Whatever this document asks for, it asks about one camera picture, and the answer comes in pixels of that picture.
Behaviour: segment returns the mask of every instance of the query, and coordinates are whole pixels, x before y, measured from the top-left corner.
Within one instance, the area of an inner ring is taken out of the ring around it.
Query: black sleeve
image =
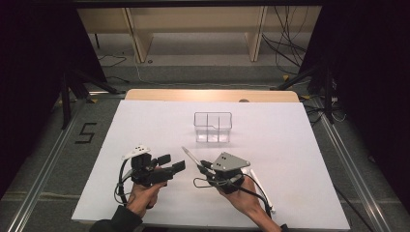
[[[97,221],[91,226],[90,232],[132,232],[141,223],[141,217],[119,205],[111,220]]]
[[[282,232],[289,232],[289,228],[287,228],[287,224],[281,225],[280,228],[282,229]]]

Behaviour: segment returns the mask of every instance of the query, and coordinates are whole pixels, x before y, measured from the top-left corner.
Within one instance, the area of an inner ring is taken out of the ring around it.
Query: person
[[[93,224],[90,232],[132,232],[139,224],[147,212],[147,208],[152,208],[157,203],[158,193],[166,182],[154,184],[149,188],[133,184],[132,191],[127,203],[127,207],[119,205],[111,220],[103,219]],[[251,178],[245,177],[241,185],[242,188],[256,192],[255,185]],[[278,226],[271,220],[259,204],[257,197],[241,190],[230,194],[220,191],[239,212],[249,217],[263,232],[287,231],[287,227]]]

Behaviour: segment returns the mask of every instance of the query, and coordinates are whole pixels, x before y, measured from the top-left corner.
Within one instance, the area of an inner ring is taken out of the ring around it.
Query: black cable
[[[121,200],[123,201],[124,206],[127,206],[127,197],[124,194],[124,182],[123,182],[123,172],[124,172],[124,167],[127,163],[127,159],[125,159],[123,161],[123,164],[121,165],[121,169],[120,169],[120,175],[118,177],[118,184],[117,184],[117,189],[118,189],[118,194],[121,197]]]
[[[271,210],[269,209],[269,204],[268,204],[268,202],[267,202],[261,195],[256,194],[256,193],[254,193],[253,191],[247,190],[246,188],[242,188],[242,187],[236,186],[236,185],[234,185],[234,184],[231,184],[231,185],[232,185],[233,187],[235,187],[235,188],[237,188],[237,189],[243,191],[243,192],[246,192],[246,193],[248,193],[248,194],[250,194],[250,195],[253,195],[253,196],[256,196],[257,198],[259,198],[259,199],[263,202],[263,204],[265,205],[265,212],[266,212],[266,214],[269,216],[269,218],[272,218],[272,216],[271,216]]]
[[[311,113],[315,113],[315,112],[320,112],[320,111],[322,111],[322,110],[325,110],[325,108],[320,108],[320,107],[314,107],[314,106],[311,106],[313,109],[311,109],[311,110],[308,110],[307,111],[307,115],[309,115],[309,114],[311,114]]]
[[[304,27],[305,22],[307,21],[307,18],[308,18],[308,6],[307,6],[307,12],[305,13],[305,18],[304,18],[304,21],[302,22],[301,27],[299,28],[299,31],[296,33],[296,35],[291,40],[295,39],[299,35],[299,33],[301,33],[302,28]]]
[[[244,176],[249,177],[249,178],[256,184],[256,186],[259,188],[260,192],[262,192],[263,197],[265,197],[266,201],[268,201],[268,200],[267,200],[268,197],[266,197],[265,192],[262,190],[262,187],[259,186],[259,184],[257,184],[257,182],[255,181],[255,179],[253,179],[253,177],[251,177],[251,176],[248,175],[248,174],[244,174]]]
[[[316,107],[316,106],[311,106],[311,105],[304,105],[305,108],[312,108],[312,109],[323,109],[320,107]]]
[[[288,42],[289,42],[289,44],[291,44],[291,51],[292,51],[292,54],[293,54],[293,56],[294,56],[294,58],[295,58],[295,63],[296,63],[296,65],[298,66],[298,67],[300,67],[300,65],[299,65],[299,63],[298,63],[298,61],[297,61],[297,59],[296,59],[296,56],[295,56],[295,53],[294,53],[294,49],[292,48],[292,41],[290,40],[290,36],[289,36],[289,23],[288,23],[288,17],[289,17],[289,7],[285,7],[285,22],[283,23],[282,22],[282,20],[281,20],[281,18],[280,18],[280,16],[279,16],[279,13],[278,13],[278,9],[277,9],[277,7],[274,7],[274,9],[275,9],[275,12],[277,13],[277,16],[278,16],[278,19],[279,19],[279,22],[280,22],[280,26],[281,26],[281,28],[282,28],[282,34],[281,34],[281,37],[280,37],[280,42],[281,42],[281,39],[282,38],[285,38]]]
[[[291,46],[290,46],[290,51],[292,52],[292,54],[293,54],[293,58],[295,58],[295,62],[298,64],[298,67],[300,67],[300,65],[299,65],[299,62],[298,62],[298,59],[296,58],[296,55],[295,55],[295,49],[294,49],[294,47],[293,47],[293,45],[292,45],[292,41],[290,40],[290,29],[289,29],[289,25],[290,25],[290,23],[289,23],[289,20],[288,20],[288,18],[289,18],[289,6],[286,6],[285,8],[285,13],[286,13],[286,21],[285,21],[285,24],[284,24],[284,30],[285,30],[285,32],[286,32],[286,35],[287,35],[287,38],[289,39],[289,43],[291,44]]]
[[[298,59],[297,59],[296,56],[295,56],[295,53],[296,53],[296,55],[299,57],[299,59],[303,61],[304,59],[302,59],[302,57],[299,55],[299,52],[295,49],[295,44],[292,42],[292,39],[290,39],[290,28],[289,28],[289,26],[290,26],[290,24],[292,23],[293,15],[295,14],[295,12],[296,12],[297,9],[298,9],[298,8],[295,7],[295,10],[294,10],[293,13],[292,13],[290,22],[287,22],[287,21],[288,21],[287,18],[288,18],[288,15],[289,15],[289,10],[290,10],[289,7],[287,7],[287,17],[286,17],[287,38],[288,38],[288,40],[289,40],[289,44],[291,45],[290,47],[291,47],[293,56],[295,57],[295,60],[298,61]]]
[[[321,112],[315,121],[313,121],[313,122],[310,121],[312,123],[312,125],[311,125],[312,127],[322,119],[323,114],[325,114],[325,113]]]
[[[116,65],[118,65],[118,64],[121,64],[121,63],[123,63],[124,61],[127,60],[127,57],[124,57],[124,56],[104,55],[103,57],[99,58],[99,61],[101,61],[103,58],[105,58],[105,57],[107,57],[107,56],[112,56],[112,57],[114,57],[114,58],[122,59],[121,61],[119,61],[119,62],[117,62],[117,63],[115,63],[115,64],[113,64],[113,65],[110,65],[109,67],[114,67],[114,66],[116,66]]]
[[[118,76],[115,76],[115,75],[107,76],[106,78],[107,78],[107,79],[109,79],[109,78],[116,78],[116,79],[122,80],[122,81],[124,81],[124,82],[126,82],[126,83],[130,83],[129,80],[123,79],[123,78],[118,77]]]
[[[291,46],[290,44],[287,44],[287,43],[279,43],[279,42],[277,42],[277,41],[274,41],[274,40],[272,40],[272,39],[269,39],[265,34],[262,34],[262,37],[265,37],[265,39],[266,39],[267,41],[272,42],[272,43],[275,43],[275,44],[280,44],[280,45],[285,45],[285,46]],[[307,50],[304,49],[303,47],[298,46],[298,45],[296,45],[296,44],[294,44],[294,47],[295,47],[296,49],[300,50],[300,51],[303,51],[303,52],[306,52],[306,51],[307,51]]]
[[[119,192],[117,192],[117,189],[118,189],[118,186],[115,187],[115,190],[114,190],[114,199],[115,199],[115,201],[116,201],[117,203],[119,203],[119,204],[124,204],[124,202],[121,202],[121,201],[119,201],[119,200],[117,199],[117,196],[126,196],[126,195],[129,195],[130,192],[129,192],[129,193],[125,193],[125,194],[120,194]]]
[[[290,59],[289,57],[287,57],[285,54],[281,53],[277,48],[274,48],[266,39],[266,36],[262,35],[263,40],[266,42],[266,44],[268,45],[269,48],[271,48],[275,53],[278,53],[279,55],[281,55],[283,58],[285,58],[286,60],[290,61],[292,64],[294,64],[295,66],[299,66],[298,63],[296,63],[295,61],[293,61],[292,59]]]
[[[352,210],[356,213],[356,215],[362,220],[362,222],[367,226],[367,229],[370,232],[373,232],[373,229],[367,223],[365,218],[359,213],[359,211],[353,206],[353,204],[347,199],[347,197],[340,191],[340,189],[338,189],[338,187],[336,187],[335,185],[334,185],[334,188],[337,191],[337,193],[346,201],[346,203],[350,206],[350,208],[352,208]]]
[[[278,14],[278,10],[277,10],[276,7],[275,7],[275,12],[277,13],[277,16],[278,16],[278,19],[279,19],[279,21],[280,21],[280,25],[281,25],[281,28],[282,28],[281,37],[280,37],[280,39],[279,39],[279,43],[278,43],[278,46],[277,46],[277,48],[276,48],[276,51],[279,51],[279,46],[280,46],[280,44],[281,44],[281,40],[282,40],[283,38],[285,38],[285,37],[284,37],[284,35],[283,35],[283,33],[284,33],[283,23],[282,23],[282,21],[281,21],[281,18],[280,18],[279,14]],[[284,70],[282,69],[282,67],[278,64],[278,53],[275,54],[275,62],[276,62],[276,64],[277,64],[277,67],[278,67],[281,71],[284,72]]]
[[[201,189],[201,188],[210,188],[210,187],[213,187],[213,186],[204,186],[204,187],[201,187],[201,186],[197,186],[196,185],[196,180],[200,180],[200,181],[204,181],[204,182],[207,182],[207,183],[215,183],[215,184],[217,184],[218,186],[224,186],[224,185],[226,185],[227,184],[227,181],[220,181],[220,182],[217,182],[217,181],[212,181],[212,180],[206,180],[206,179],[202,179],[202,178],[194,178],[193,179],[193,185],[196,187],[196,188],[198,188],[198,189]]]
[[[312,100],[312,99],[315,99],[315,98],[321,98],[322,97],[322,95],[313,95],[313,96],[308,96],[308,98],[305,98],[305,97],[303,97],[302,95],[298,95],[298,98],[299,98],[299,100],[301,101],[301,102],[306,102],[306,101],[309,101],[309,100]]]

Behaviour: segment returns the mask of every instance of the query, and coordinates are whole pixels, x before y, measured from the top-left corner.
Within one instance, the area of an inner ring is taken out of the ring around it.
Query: wrist
[[[144,217],[144,210],[141,209],[139,205],[128,204],[126,207],[129,211],[133,212],[135,215],[139,216],[140,218]]]
[[[263,231],[263,232],[279,232],[278,226],[262,208],[252,209],[246,215]]]

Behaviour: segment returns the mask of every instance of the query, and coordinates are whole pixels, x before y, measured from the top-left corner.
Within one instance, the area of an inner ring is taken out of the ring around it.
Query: white paper
[[[230,142],[195,142],[195,112],[231,112]],[[170,154],[171,163],[185,160],[187,166],[161,189],[159,201],[147,212],[144,223],[256,227],[216,189],[193,185],[194,178],[204,176],[182,150],[185,146],[199,160],[213,162],[222,152],[249,160],[275,205],[273,220],[277,224],[286,223],[291,228],[350,228],[305,110],[300,103],[289,102],[121,101],[74,220],[112,217],[118,205],[113,192],[121,157],[139,144],[148,146],[153,158]],[[126,192],[131,185],[131,181],[126,182]]]

